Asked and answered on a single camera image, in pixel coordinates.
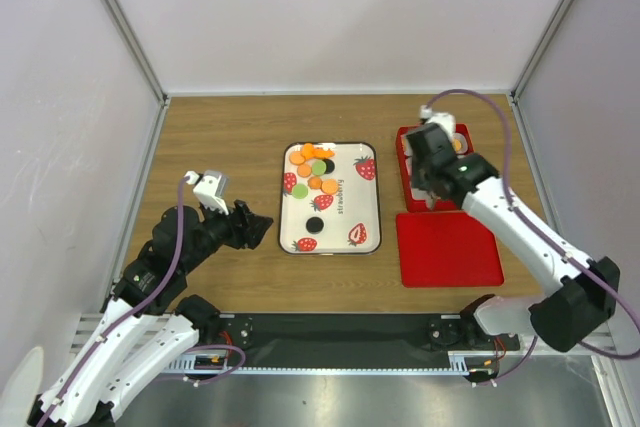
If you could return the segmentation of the black cookie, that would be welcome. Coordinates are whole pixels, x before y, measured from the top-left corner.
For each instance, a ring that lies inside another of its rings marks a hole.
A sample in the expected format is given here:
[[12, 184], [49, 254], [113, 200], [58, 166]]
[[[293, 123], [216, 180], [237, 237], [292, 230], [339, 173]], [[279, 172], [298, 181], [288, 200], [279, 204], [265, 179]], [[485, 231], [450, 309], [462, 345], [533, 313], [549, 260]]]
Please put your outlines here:
[[325, 165], [325, 173], [331, 174], [335, 170], [335, 163], [331, 159], [324, 159], [323, 162]]
[[305, 223], [305, 228], [310, 234], [318, 234], [324, 227], [324, 220], [318, 216], [310, 217]]

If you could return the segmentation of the metal serving tongs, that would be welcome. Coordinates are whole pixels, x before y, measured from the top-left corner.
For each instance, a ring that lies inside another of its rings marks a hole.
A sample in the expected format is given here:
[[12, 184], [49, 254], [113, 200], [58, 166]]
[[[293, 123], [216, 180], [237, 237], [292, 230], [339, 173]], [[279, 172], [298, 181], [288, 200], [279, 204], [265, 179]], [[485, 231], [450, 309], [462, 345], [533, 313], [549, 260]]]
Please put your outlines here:
[[424, 192], [423, 200], [425, 202], [426, 208], [429, 210], [433, 210], [437, 204], [438, 196], [433, 192]]

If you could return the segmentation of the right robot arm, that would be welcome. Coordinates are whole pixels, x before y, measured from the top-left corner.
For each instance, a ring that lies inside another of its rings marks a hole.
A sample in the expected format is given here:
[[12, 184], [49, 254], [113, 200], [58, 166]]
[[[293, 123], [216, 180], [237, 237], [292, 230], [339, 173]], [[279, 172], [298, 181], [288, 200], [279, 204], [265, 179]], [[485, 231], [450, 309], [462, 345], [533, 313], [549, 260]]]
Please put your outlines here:
[[528, 268], [541, 298], [477, 300], [460, 324], [462, 341], [482, 349], [498, 334], [530, 334], [568, 352], [609, 320], [616, 309], [619, 267], [608, 257], [592, 259], [534, 214], [498, 170], [477, 153], [460, 157], [448, 132], [426, 123], [406, 136], [411, 185], [456, 204], [488, 228]]

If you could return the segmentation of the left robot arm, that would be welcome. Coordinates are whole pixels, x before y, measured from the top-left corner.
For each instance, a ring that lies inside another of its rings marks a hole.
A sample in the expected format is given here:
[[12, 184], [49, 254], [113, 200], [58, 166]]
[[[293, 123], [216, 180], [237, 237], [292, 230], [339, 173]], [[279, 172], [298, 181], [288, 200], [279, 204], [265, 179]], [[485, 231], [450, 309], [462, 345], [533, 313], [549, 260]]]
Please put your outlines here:
[[124, 269], [102, 317], [72, 364], [31, 409], [30, 426], [113, 422], [165, 366], [220, 335], [220, 313], [198, 295], [180, 301], [165, 326], [136, 345], [187, 287], [187, 276], [222, 247], [255, 249], [273, 224], [240, 200], [228, 211], [183, 203], [165, 211]]

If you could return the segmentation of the white paper cup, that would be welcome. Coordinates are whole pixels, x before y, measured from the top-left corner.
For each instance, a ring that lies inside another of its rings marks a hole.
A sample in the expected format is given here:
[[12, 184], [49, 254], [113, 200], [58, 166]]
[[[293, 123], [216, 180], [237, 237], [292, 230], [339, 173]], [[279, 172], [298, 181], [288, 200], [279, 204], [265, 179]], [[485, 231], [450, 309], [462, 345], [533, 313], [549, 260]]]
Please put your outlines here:
[[410, 146], [410, 144], [409, 144], [409, 142], [408, 142], [408, 140], [407, 140], [407, 138], [405, 136], [401, 137], [401, 145], [402, 145], [402, 148], [403, 148], [404, 155], [406, 157], [410, 157], [412, 155], [412, 150], [411, 150], [411, 146]]
[[454, 150], [456, 152], [456, 154], [457, 155], [465, 155], [469, 151], [469, 145], [468, 145], [466, 137], [463, 134], [459, 133], [459, 132], [455, 132], [453, 134], [453, 137], [452, 137], [452, 143], [453, 143], [454, 139], [458, 139], [462, 143], [462, 151], [457, 153]]
[[411, 196], [416, 202], [425, 202], [428, 198], [428, 195], [425, 191], [412, 188]]
[[412, 162], [413, 158], [412, 157], [406, 157], [405, 158], [405, 170], [406, 170], [406, 174], [407, 174], [407, 178], [409, 179], [409, 181], [412, 178]]

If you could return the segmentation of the red cookie box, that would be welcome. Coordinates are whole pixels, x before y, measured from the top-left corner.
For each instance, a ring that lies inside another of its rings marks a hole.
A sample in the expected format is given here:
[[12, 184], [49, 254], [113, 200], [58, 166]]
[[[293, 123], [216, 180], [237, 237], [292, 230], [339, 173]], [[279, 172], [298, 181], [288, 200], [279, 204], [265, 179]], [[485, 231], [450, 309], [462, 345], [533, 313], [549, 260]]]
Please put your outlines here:
[[[396, 154], [399, 162], [399, 170], [402, 182], [402, 189], [404, 194], [405, 206], [409, 212], [412, 213], [420, 213], [420, 212], [432, 212], [432, 211], [457, 211], [458, 207], [455, 205], [453, 201], [438, 199], [437, 204], [433, 210], [429, 210], [426, 208], [425, 202], [416, 202], [411, 196], [411, 185], [410, 181], [407, 178], [406, 170], [405, 170], [405, 158], [403, 148], [401, 145], [401, 137], [405, 136], [407, 132], [413, 129], [413, 126], [403, 126], [400, 127], [396, 133], [395, 139], [395, 148]], [[456, 132], [463, 134], [468, 142], [469, 151], [465, 154], [470, 154], [474, 152], [474, 146], [472, 143], [472, 139], [466, 124], [458, 123], [456, 125]]]

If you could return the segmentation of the green cookie lower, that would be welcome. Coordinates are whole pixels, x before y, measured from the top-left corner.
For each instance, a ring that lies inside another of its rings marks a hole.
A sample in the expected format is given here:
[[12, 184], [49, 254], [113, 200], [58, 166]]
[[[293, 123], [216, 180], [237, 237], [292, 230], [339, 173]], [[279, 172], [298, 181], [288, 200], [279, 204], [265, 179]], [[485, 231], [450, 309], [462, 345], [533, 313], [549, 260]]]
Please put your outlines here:
[[291, 195], [295, 199], [302, 200], [309, 195], [309, 188], [302, 183], [295, 184], [291, 189]]

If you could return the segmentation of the orange swirl cookie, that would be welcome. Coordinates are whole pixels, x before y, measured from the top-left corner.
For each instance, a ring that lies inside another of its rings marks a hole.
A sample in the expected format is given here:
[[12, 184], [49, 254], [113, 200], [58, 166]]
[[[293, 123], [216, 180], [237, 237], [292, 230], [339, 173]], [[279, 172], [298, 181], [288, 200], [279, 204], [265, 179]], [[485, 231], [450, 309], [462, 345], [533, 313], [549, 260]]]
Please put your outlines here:
[[312, 176], [308, 179], [308, 186], [312, 190], [320, 190], [322, 183], [323, 181], [319, 176]]

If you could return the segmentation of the plain orange round cookie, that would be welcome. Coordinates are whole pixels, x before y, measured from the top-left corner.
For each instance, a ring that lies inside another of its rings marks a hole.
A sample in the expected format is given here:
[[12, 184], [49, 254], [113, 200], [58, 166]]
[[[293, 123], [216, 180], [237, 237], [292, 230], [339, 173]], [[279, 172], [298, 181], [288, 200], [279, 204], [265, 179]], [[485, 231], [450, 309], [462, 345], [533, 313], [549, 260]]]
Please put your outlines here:
[[297, 175], [303, 178], [310, 177], [312, 175], [312, 167], [307, 163], [300, 164], [297, 167]]

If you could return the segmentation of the white strawberry tray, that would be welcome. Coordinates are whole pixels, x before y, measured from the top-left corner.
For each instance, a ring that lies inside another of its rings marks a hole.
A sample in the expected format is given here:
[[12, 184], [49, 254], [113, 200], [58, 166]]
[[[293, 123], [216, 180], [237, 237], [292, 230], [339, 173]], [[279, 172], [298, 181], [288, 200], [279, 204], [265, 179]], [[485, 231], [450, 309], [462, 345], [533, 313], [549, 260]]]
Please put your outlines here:
[[[284, 151], [282, 199], [280, 204], [280, 248], [290, 255], [367, 255], [375, 252], [382, 239], [376, 151], [366, 142], [319, 142], [315, 147], [331, 149], [335, 163], [331, 174], [319, 176], [322, 181], [334, 179], [339, 190], [327, 195], [312, 190], [308, 178], [297, 175], [297, 165], [289, 161], [294, 151], [305, 143], [296, 142]], [[295, 199], [295, 184], [308, 186], [309, 195]], [[310, 234], [305, 223], [310, 217], [324, 220], [318, 234]]]

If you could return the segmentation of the waffle cookie top left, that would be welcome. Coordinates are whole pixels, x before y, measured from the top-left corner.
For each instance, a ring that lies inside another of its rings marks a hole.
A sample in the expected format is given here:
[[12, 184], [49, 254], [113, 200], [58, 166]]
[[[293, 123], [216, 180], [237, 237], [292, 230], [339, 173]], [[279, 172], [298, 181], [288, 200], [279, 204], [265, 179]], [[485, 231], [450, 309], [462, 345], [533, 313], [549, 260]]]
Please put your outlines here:
[[289, 161], [292, 164], [299, 166], [306, 162], [306, 158], [301, 151], [294, 151], [290, 154]]

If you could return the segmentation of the green cookie upper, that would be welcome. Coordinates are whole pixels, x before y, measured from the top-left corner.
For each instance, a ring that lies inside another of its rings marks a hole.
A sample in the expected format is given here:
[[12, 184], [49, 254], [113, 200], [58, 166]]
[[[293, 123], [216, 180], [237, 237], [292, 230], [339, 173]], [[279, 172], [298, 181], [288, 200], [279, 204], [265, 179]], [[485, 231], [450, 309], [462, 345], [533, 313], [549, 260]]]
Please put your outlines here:
[[316, 160], [311, 165], [311, 173], [313, 176], [322, 176], [327, 171], [327, 165], [324, 160]]

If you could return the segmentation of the red box lid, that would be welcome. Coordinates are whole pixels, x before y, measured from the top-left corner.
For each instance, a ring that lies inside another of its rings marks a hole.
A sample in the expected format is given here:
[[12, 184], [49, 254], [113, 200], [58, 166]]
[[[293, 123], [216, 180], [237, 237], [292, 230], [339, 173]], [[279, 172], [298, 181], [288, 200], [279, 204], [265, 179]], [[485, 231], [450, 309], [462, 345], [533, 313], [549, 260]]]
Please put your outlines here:
[[498, 287], [504, 273], [495, 236], [464, 212], [396, 216], [406, 288]]

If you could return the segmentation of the orange fish cookie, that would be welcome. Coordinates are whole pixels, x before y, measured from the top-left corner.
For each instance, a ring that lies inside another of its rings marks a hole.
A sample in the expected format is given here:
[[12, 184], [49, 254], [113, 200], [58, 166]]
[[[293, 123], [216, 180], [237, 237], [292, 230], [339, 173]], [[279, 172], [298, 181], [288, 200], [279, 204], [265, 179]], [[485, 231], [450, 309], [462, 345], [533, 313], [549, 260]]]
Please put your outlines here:
[[331, 149], [325, 149], [320, 147], [315, 147], [313, 149], [313, 157], [316, 159], [330, 159], [335, 155], [334, 151]]

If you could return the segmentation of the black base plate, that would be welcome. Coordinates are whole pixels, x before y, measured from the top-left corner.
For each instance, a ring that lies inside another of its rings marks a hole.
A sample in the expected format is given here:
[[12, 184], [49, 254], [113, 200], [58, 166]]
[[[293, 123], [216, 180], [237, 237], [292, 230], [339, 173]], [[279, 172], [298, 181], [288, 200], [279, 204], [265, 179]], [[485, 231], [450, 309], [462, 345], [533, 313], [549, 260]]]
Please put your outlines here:
[[222, 330], [268, 369], [435, 369], [449, 356], [485, 357], [520, 349], [517, 337], [491, 337], [458, 314], [224, 314]]

